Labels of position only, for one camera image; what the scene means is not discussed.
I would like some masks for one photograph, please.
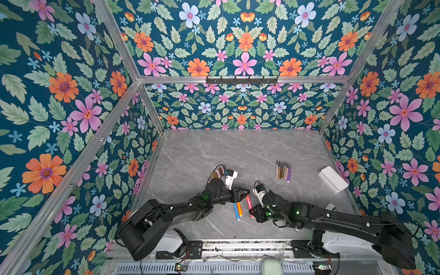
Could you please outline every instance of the white plastic object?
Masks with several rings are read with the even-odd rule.
[[[319,177],[336,194],[348,187],[346,181],[330,166],[322,169],[321,172],[319,172]]]
[[[234,179],[237,178],[237,175],[238,175],[237,171],[234,171],[234,172],[232,173],[232,176],[231,176],[231,175],[226,175],[226,182],[225,182],[225,185],[226,185],[226,188],[227,188],[227,189],[230,190],[230,189],[232,188],[232,182],[234,181]]]
[[[324,249],[330,253],[381,256],[371,247],[373,245],[371,242],[351,235],[326,231],[323,234],[322,242]]]

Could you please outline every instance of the metal bar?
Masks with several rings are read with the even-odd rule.
[[[216,81],[217,84],[239,84],[239,83],[248,83],[249,80],[252,82],[257,81],[258,83],[264,84],[266,80],[270,79],[278,79],[278,82],[272,83],[340,83],[345,84],[348,82],[348,77],[345,75],[340,76],[296,76],[296,77],[243,77],[243,76],[234,76],[234,77],[146,77],[141,76],[139,81],[141,84],[153,84],[153,83],[161,83],[161,84],[184,84],[184,83],[206,83],[206,80],[209,80],[210,83]]]
[[[90,142],[84,148],[83,152],[78,156],[75,163],[66,173],[59,185],[52,192],[51,196],[45,202],[38,214],[33,218],[27,227],[21,239],[14,248],[9,252],[0,265],[1,275],[16,275],[20,271],[21,266],[29,258],[33,249],[37,246],[46,232],[46,229],[52,224],[55,215],[64,206],[67,198],[72,193],[73,187],[81,178],[87,166],[96,156],[102,141],[105,139],[116,122],[121,118],[125,107],[132,100],[138,90],[138,84],[132,84],[125,94],[119,99],[107,119],[101,127],[96,131]]]
[[[338,95],[334,99],[330,109],[328,110],[328,112],[326,114],[326,118],[324,118],[323,123],[319,127],[318,130],[321,135],[324,134],[324,131],[328,127],[328,124],[333,119],[339,106],[344,101],[348,91],[355,83],[356,78],[362,72],[362,69],[365,66],[365,63],[369,59],[370,55],[373,53],[374,49],[376,48],[377,44],[379,43],[380,38],[382,37],[382,35],[386,31],[386,29],[388,28],[389,24],[391,23],[391,20],[396,15],[396,12],[398,11],[398,9],[402,5],[402,3],[403,3],[402,0],[390,0],[388,2],[384,12],[380,16],[376,26],[374,27],[373,31],[371,32],[370,38],[368,39],[367,43],[365,44],[365,47],[363,48],[359,57],[356,59],[355,64],[353,65],[353,67],[348,75],[348,82],[342,86]]]
[[[122,39],[121,31],[119,30],[119,26],[114,19],[107,0],[94,0],[93,3],[99,12],[101,19],[103,20],[104,25],[106,26],[107,31],[113,40],[116,50],[118,51],[120,57],[122,58],[122,62],[124,62],[125,67],[132,78],[132,81],[135,82],[139,78],[140,73],[132,55],[130,54],[130,51],[128,50],[127,44]]]
[[[159,119],[158,112],[156,111],[156,108],[154,107],[153,101],[151,97],[148,95],[147,89],[145,88],[145,85],[142,85],[139,90],[140,97],[142,98],[143,102],[145,103],[145,106],[147,107],[147,111],[150,115],[151,120],[153,121],[154,126],[156,127],[159,134],[163,135],[164,132],[164,126],[162,125],[161,120]]]
[[[132,213],[133,211],[138,210],[145,201],[142,199],[144,195],[147,194],[148,186],[150,185],[151,178],[153,177],[154,168],[156,167],[157,159],[159,157],[159,153],[161,150],[161,145],[163,142],[164,136],[158,137],[158,143],[156,144],[156,149],[151,155],[150,166],[148,167],[148,171],[146,171],[146,175],[143,177],[142,182],[140,183],[140,187],[138,192],[136,193],[135,199],[132,204]]]

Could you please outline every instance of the wall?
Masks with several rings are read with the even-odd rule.
[[[0,22],[1,261],[106,119],[130,79],[90,1],[3,1]],[[121,81],[120,89],[115,87],[116,81]],[[108,243],[127,215],[136,182],[146,171],[157,135],[139,97],[132,102],[91,163],[88,176],[84,174],[62,215],[23,267],[27,275],[91,275],[90,271],[99,271]],[[82,110],[91,105],[93,118],[85,123]],[[144,128],[139,126],[140,116],[145,119]],[[124,132],[125,124],[130,128]],[[137,171],[130,171],[132,161],[138,163]],[[104,167],[107,174],[100,176],[98,167]],[[47,173],[45,180],[40,172]],[[100,197],[107,205],[96,215],[91,208]],[[61,243],[64,232],[74,226],[76,236],[70,234],[70,244]]]
[[[420,224],[407,275],[440,268],[438,5],[405,1],[325,133],[362,213]]]

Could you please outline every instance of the teal wallpaper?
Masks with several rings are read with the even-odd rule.
[[[438,274],[440,7],[402,7],[325,136],[362,214],[390,212],[412,233],[420,225],[417,269],[402,272]]]
[[[146,76],[316,76],[348,73],[387,1],[109,3]]]
[[[91,1],[0,4],[0,261],[131,83]],[[98,274],[157,133],[139,95],[21,274]]]

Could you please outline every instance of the orange flower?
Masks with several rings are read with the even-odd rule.
[[[119,97],[125,94],[125,90],[127,90],[127,83],[125,82],[125,77],[121,75],[119,71],[111,73],[110,84],[113,85],[113,91]]]
[[[339,51],[348,51],[355,46],[355,43],[359,39],[357,32],[349,32],[341,38],[341,41],[337,44],[339,46]]]
[[[260,39],[260,41],[266,41],[268,39],[268,36],[265,33],[260,33],[258,39]]]
[[[50,86],[49,90],[52,94],[55,94],[55,98],[58,101],[63,101],[69,103],[71,99],[75,99],[77,94],[80,92],[78,90],[78,83],[76,80],[72,79],[72,76],[68,73],[63,74],[61,72],[56,73],[56,78],[51,77],[49,79]]]
[[[228,34],[228,35],[226,36],[226,40],[228,40],[229,42],[230,42],[230,41],[233,41],[233,40],[234,40],[234,35],[233,35],[232,33]]]
[[[33,52],[33,56],[35,56],[36,59],[43,61],[43,59],[41,58],[41,55],[39,55],[36,51]]]
[[[402,269],[402,272],[405,274],[405,275],[422,275],[422,273],[420,272],[420,270],[417,268],[417,269],[414,269],[414,270],[410,270],[410,269]]]
[[[311,125],[311,124],[315,123],[317,120],[318,120],[317,116],[311,115],[305,119],[305,123]]]
[[[348,160],[347,168],[354,174],[359,170],[359,163],[357,163],[356,159],[351,158]]]
[[[331,151],[331,143],[330,143],[330,141],[326,140],[326,144],[327,144],[327,147],[329,148],[329,150]]]
[[[130,22],[133,22],[135,20],[135,16],[133,15],[133,13],[126,12],[126,13],[124,13],[124,15],[125,15],[125,18],[127,20],[129,20]]]
[[[139,49],[145,52],[153,51],[154,44],[151,42],[150,36],[146,36],[145,33],[136,33],[134,40]]]
[[[255,13],[243,12],[240,14],[240,18],[242,19],[243,22],[252,22],[255,19]]]
[[[243,51],[248,51],[252,48],[253,38],[251,37],[250,33],[244,33],[238,42],[240,43],[240,49]]]
[[[237,122],[238,123],[240,123],[241,125],[243,125],[243,124],[245,124],[246,123],[246,117],[245,116],[239,116],[238,118],[237,118]]]
[[[23,183],[31,183],[28,190],[36,194],[43,188],[43,194],[50,193],[54,190],[54,185],[58,186],[62,180],[61,175],[66,173],[66,166],[61,165],[62,159],[59,156],[51,154],[41,154],[40,161],[36,158],[31,159],[26,168],[31,170],[24,172]]]
[[[171,124],[171,125],[177,125],[177,124],[179,124],[179,120],[178,120],[176,117],[174,117],[174,116],[168,116],[168,117],[166,118],[166,121],[167,121],[169,124]]]
[[[283,62],[283,66],[279,68],[279,71],[281,72],[279,75],[282,77],[292,77],[297,76],[298,73],[302,70],[301,61],[297,61],[296,58],[292,58],[289,60],[286,60]]]
[[[366,76],[363,77],[362,83],[360,84],[361,94],[363,96],[369,97],[371,94],[374,94],[377,91],[376,85],[379,85],[378,73],[369,72]]]
[[[194,61],[188,63],[188,72],[191,73],[192,77],[207,77],[209,72],[209,67],[206,66],[205,60],[200,61],[200,59],[195,58]]]
[[[360,20],[361,21],[367,20],[370,17],[370,14],[371,14],[371,12],[369,12],[369,11],[362,13],[362,15],[360,16]]]
[[[433,74],[427,73],[423,76],[423,79],[417,83],[418,88],[415,90],[416,94],[421,98],[429,99],[436,96],[440,92],[440,72],[434,72]]]
[[[439,162],[433,163],[433,170],[434,170],[434,172],[438,172],[435,177],[440,182],[440,163]]]
[[[151,148],[151,150],[154,152],[154,150],[156,149],[156,145],[158,144],[158,140],[156,139],[155,141],[153,141],[153,147]]]
[[[130,214],[131,214],[131,210],[127,210],[125,214],[122,216],[122,222],[126,222],[127,219],[130,217]]]
[[[139,162],[135,158],[132,159],[132,161],[128,165],[128,174],[130,176],[135,176],[138,168],[139,168]]]
[[[93,259],[95,258],[95,255],[96,255],[96,250],[93,250],[92,252],[90,252],[90,254],[88,255],[88,257],[87,257],[87,260],[90,262],[90,261],[93,261]]]

